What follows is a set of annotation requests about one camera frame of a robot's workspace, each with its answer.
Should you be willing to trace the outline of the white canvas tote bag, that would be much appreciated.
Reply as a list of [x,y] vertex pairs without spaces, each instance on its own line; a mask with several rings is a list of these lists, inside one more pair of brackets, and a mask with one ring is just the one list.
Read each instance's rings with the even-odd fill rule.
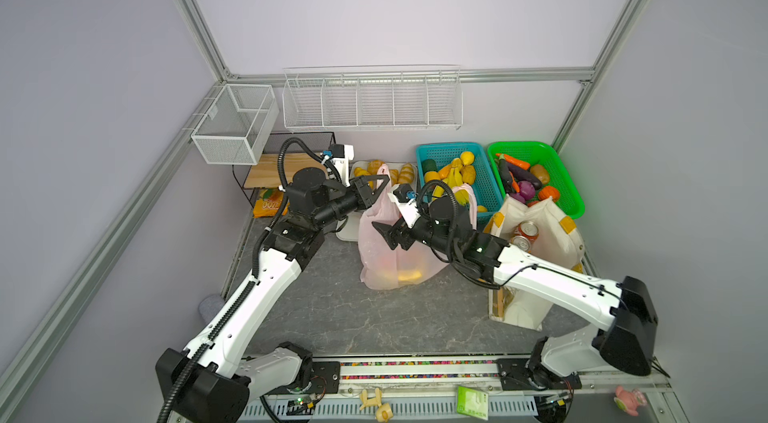
[[[530,254],[579,273],[583,271],[584,239],[575,220],[551,199],[527,206],[508,196],[485,231],[510,241],[523,223],[531,223],[538,230],[528,250]],[[540,331],[551,308],[550,302],[521,290],[489,292],[489,317],[496,322]]]

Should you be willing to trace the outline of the pink plastic grocery bag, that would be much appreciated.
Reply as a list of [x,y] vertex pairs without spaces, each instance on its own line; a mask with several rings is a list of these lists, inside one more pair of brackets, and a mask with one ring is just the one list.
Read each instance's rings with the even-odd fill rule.
[[373,290],[392,290],[417,285],[399,284],[397,281],[399,270],[420,271],[423,275],[420,283],[423,283],[447,267],[446,263],[420,243],[414,243],[407,250],[400,246],[390,250],[382,236],[372,227],[373,222],[393,224],[400,217],[403,217],[409,226],[415,222],[416,192],[407,190],[407,200],[401,203],[393,195],[396,188],[396,180],[390,179],[379,199],[364,211],[360,219],[358,249],[363,263],[361,281]]

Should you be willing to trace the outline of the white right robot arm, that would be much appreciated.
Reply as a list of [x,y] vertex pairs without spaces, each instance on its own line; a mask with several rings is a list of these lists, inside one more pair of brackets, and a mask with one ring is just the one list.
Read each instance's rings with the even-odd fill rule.
[[535,257],[474,229],[450,190],[429,202],[431,188],[426,184],[415,191],[408,184],[383,182],[377,189],[400,214],[393,224],[374,226],[390,249],[408,250],[419,243],[477,286],[522,290],[588,323],[562,337],[540,338],[525,365],[513,371],[515,379],[545,390],[564,386],[581,371],[606,366],[634,376],[651,374],[658,316],[644,282],[598,279]]

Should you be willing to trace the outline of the red cola can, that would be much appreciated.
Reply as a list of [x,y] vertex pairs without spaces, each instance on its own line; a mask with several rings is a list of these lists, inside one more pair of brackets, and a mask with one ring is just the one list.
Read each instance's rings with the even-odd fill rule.
[[513,232],[512,243],[528,251],[540,236],[538,226],[532,221],[523,221]]

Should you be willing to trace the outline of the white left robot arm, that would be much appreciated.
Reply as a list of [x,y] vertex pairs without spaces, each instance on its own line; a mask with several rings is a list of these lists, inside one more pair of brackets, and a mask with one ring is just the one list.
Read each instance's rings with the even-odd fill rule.
[[300,138],[282,144],[277,172],[283,200],[257,239],[251,271],[219,312],[183,350],[167,349],[155,370],[164,399],[160,422],[235,422],[248,403],[283,387],[312,385],[310,351],[283,343],[241,369],[246,349],[285,290],[306,269],[337,223],[370,208],[381,195],[371,177],[354,177],[354,149],[333,143],[316,153]]

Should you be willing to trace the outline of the yellow banana bunch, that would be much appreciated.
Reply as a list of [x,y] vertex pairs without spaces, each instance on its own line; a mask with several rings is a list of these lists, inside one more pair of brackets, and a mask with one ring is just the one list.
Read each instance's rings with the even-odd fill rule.
[[418,270],[399,270],[397,272],[397,281],[399,284],[419,284],[423,275]]

